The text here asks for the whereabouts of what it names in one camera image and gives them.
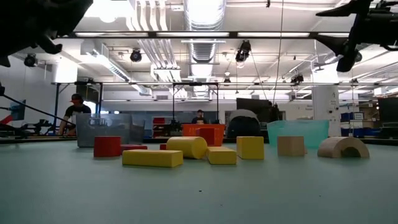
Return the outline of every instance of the teal plastic bin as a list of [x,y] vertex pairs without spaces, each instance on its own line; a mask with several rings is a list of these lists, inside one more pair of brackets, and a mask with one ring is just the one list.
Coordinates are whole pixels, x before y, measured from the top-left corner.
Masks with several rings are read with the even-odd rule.
[[329,121],[274,121],[267,124],[267,129],[269,144],[272,147],[277,147],[278,136],[304,136],[305,147],[318,149],[321,142],[328,138]]

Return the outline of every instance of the clear plastic bin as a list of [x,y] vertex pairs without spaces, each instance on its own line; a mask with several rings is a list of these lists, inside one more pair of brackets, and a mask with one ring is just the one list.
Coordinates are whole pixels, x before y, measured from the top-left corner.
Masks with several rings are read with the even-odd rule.
[[121,144],[141,144],[145,121],[133,120],[131,114],[78,114],[78,147],[94,147],[96,136],[120,136]]
[[277,147],[278,136],[304,136],[305,147],[317,149],[328,138],[329,121],[274,121],[267,124],[269,144]]

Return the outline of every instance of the red block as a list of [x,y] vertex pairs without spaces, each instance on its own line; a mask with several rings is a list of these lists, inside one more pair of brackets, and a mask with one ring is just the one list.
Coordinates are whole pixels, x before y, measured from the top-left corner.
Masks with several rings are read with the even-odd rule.
[[97,136],[94,140],[94,157],[120,156],[119,136]]
[[215,146],[214,128],[198,128],[197,136],[204,138],[207,142],[207,146]]
[[141,145],[133,145],[133,144],[128,144],[128,145],[121,145],[121,152],[123,153],[124,150],[133,150],[133,149],[148,149],[147,146],[141,146]]
[[166,145],[167,144],[160,144],[160,150],[166,150]]

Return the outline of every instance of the yellow cylinder block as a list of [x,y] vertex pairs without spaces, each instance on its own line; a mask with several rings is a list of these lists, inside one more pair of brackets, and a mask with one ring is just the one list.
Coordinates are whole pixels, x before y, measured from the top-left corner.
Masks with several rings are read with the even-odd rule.
[[207,143],[202,137],[171,137],[166,149],[182,151],[185,158],[201,159],[206,154]]

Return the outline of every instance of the orange bin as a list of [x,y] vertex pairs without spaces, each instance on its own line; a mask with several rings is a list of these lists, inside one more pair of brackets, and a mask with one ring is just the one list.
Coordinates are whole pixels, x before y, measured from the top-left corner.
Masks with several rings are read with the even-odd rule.
[[196,136],[198,128],[214,128],[214,146],[223,144],[225,124],[183,124],[182,136]]

